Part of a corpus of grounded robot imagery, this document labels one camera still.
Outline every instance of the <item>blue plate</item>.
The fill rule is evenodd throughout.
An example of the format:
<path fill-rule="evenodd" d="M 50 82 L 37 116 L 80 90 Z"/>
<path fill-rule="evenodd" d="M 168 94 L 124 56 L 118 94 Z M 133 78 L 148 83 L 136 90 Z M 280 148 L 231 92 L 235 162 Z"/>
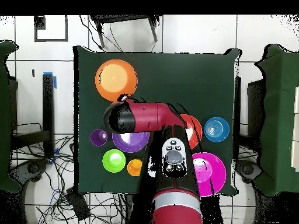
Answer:
<path fill-rule="evenodd" d="M 222 142 L 229 133 L 230 126 L 220 117 L 210 118 L 204 126 L 204 134 L 211 142 Z"/>

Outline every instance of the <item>pink plate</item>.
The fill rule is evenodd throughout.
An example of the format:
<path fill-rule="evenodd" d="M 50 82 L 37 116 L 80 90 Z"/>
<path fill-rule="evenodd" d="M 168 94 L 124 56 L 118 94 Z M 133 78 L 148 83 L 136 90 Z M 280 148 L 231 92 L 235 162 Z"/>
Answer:
<path fill-rule="evenodd" d="M 227 178 L 223 162 L 216 155 L 207 152 L 195 153 L 192 158 L 200 196 L 208 197 L 213 194 L 211 184 L 214 193 L 218 193 Z"/>

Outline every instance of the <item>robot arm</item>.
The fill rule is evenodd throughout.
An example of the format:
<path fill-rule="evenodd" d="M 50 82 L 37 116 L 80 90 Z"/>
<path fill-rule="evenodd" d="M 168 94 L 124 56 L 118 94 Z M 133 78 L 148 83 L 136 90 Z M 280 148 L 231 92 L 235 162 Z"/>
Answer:
<path fill-rule="evenodd" d="M 180 115 L 166 103 L 126 99 L 109 106 L 104 123 L 118 134 L 151 132 L 141 171 L 139 203 L 134 202 L 131 217 L 141 218 L 152 207 L 152 224 L 202 224 L 186 123 Z"/>

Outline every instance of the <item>plate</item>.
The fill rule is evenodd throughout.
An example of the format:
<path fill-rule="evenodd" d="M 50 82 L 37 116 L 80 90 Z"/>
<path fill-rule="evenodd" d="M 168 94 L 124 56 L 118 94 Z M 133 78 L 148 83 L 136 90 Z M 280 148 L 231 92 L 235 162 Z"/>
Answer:
<path fill-rule="evenodd" d="M 126 165 L 124 153 L 118 149 L 111 149 L 103 155 L 103 166 L 111 173 L 118 173 Z"/>
<path fill-rule="evenodd" d="M 195 153 L 192 155 L 193 164 L 199 187 L 199 195 L 208 197 L 218 193 L 224 186 L 227 173 L 223 162 L 212 153 Z"/>
<path fill-rule="evenodd" d="M 135 153 L 143 149 L 150 138 L 149 132 L 139 133 L 112 133 L 112 140 L 116 147 L 126 153 Z"/>
<path fill-rule="evenodd" d="M 204 134 L 211 142 L 222 142 L 230 133 L 227 121 L 220 117 L 209 119 L 204 126 Z"/>
<path fill-rule="evenodd" d="M 186 129 L 187 137 L 188 137 L 190 148 L 193 149 L 201 140 L 201 137 L 203 135 L 203 129 L 199 121 L 193 116 L 188 114 L 181 114 L 180 116 L 187 123 L 187 129 Z M 195 130 L 197 131 L 197 134 L 199 136 L 199 140 L 197 139 L 196 131 L 194 130 L 194 125 L 195 125 Z"/>
<path fill-rule="evenodd" d="M 96 89 L 110 102 L 115 102 L 120 95 L 132 95 L 137 87 L 135 69 L 120 59 L 112 59 L 103 63 L 96 72 Z"/>

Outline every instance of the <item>orange bowl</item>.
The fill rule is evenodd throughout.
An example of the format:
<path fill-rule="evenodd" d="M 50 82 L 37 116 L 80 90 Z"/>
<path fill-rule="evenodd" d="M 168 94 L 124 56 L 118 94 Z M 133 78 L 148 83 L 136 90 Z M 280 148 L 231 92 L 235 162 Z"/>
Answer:
<path fill-rule="evenodd" d="M 96 89 L 110 102 L 121 94 L 132 95 L 137 87 L 137 74 L 128 62 L 112 59 L 103 63 L 96 71 Z"/>
<path fill-rule="evenodd" d="M 128 163 L 128 173 L 132 176 L 139 176 L 141 171 L 142 161 L 140 159 L 133 159 Z"/>

